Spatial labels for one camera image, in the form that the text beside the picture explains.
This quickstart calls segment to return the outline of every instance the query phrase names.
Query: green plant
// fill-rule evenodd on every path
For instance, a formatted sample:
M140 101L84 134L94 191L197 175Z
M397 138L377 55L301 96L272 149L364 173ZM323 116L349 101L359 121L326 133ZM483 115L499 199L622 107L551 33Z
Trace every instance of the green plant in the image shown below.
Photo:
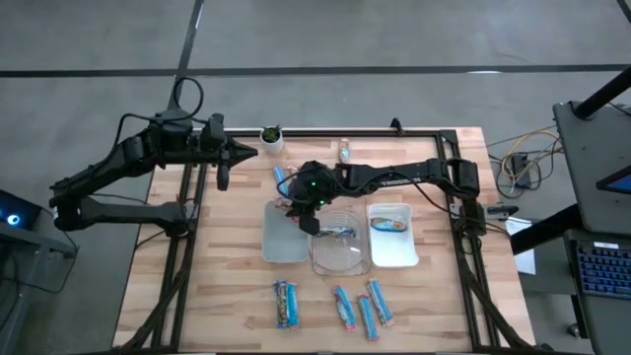
M274 143L280 139L280 130L282 129L280 127L280 124L276 125L275 127L262 127L262 128L263 128L263 132L261 134L261 137L263 138L263 141L267 143Z

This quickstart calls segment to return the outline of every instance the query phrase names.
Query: small potted plant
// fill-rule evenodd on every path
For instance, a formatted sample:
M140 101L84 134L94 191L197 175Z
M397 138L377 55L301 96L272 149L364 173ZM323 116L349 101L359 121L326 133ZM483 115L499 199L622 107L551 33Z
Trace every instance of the small potted plant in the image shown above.
M260 141L263 143L263 149L269 154L277 154L283 150L283 132L280 125L275 127L263 127L260 132Z

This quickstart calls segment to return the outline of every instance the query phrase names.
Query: white paper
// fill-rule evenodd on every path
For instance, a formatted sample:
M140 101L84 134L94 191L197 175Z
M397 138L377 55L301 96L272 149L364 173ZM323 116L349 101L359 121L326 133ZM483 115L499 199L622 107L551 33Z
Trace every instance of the white paper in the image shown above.
M524 230L531 225L531 221L523 220L521 218L509 217L509 219L506 221L506 231L512 236L513 234ZM534 267L534 250L526 250L515 255L515 265L517 266L518 272L535 275L536 269Z

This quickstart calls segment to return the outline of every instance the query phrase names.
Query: blue light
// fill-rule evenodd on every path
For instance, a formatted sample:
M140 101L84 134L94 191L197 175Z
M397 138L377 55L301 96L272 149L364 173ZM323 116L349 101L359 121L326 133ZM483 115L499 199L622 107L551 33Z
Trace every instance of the blue light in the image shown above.
M17 215L10 215L7 217L7 223L9 223L10 226L16 226L20 223L20 217Z

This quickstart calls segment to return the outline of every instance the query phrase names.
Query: white pot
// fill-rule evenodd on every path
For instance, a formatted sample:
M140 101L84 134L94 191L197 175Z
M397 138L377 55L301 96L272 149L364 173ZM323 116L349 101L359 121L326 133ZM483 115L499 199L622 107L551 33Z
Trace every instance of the white pot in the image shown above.
M283 141L283 131L280 131L280 137L274 143L267 143L263 140L263 131L258 134L258 138L261 143L263 143L263 150L267 152L267 154L278 154L283 150L283 146L285 145Z

